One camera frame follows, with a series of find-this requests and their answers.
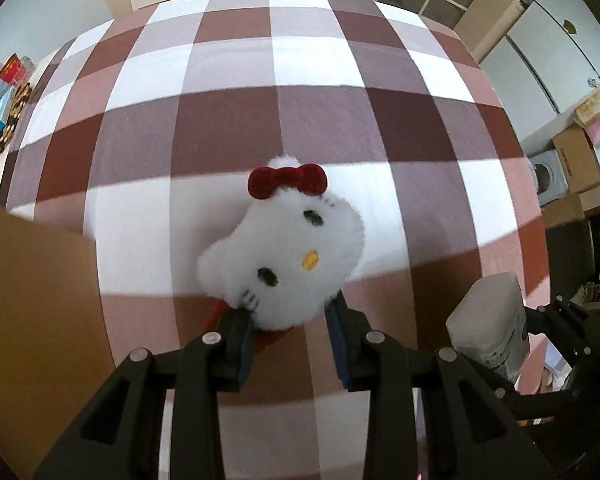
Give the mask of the white refrigerator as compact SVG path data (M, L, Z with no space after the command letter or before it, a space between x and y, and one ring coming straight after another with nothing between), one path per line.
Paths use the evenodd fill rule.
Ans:
M527 154L600 88L600 23L583 0L533 0L481 62Z

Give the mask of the grey step stool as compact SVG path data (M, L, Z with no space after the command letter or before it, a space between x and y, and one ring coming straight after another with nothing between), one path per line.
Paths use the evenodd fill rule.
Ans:
M562 162L555 150L548 150L529 159L534 171L536 195L541 207L567 195L569 188Z

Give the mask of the brown cardboard box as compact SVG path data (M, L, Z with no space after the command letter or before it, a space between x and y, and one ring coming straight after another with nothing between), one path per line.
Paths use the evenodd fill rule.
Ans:
M0 454L19 478L113 370L94 243L0 208Z

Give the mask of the white tissue pack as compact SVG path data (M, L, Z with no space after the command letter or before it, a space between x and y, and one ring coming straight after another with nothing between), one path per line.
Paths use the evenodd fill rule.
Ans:
M515 273L479 278L445 322L452 346L514 384L530 351Z

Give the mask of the brown carton on floor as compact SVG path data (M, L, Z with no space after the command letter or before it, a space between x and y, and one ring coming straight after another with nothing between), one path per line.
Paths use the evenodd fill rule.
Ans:
M588 136L576 124L553 139L570 193L583 193L600 185L600 163Z

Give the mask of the white kitten plush toy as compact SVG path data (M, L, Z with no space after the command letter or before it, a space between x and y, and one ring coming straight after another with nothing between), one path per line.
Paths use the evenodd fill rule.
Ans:
M200 255L197 278L216 301L204 330L244 309L258 331L256 347L264 349L338 295L361 260L365 228L313 162L273 158L250 172L247 191L245 217Z

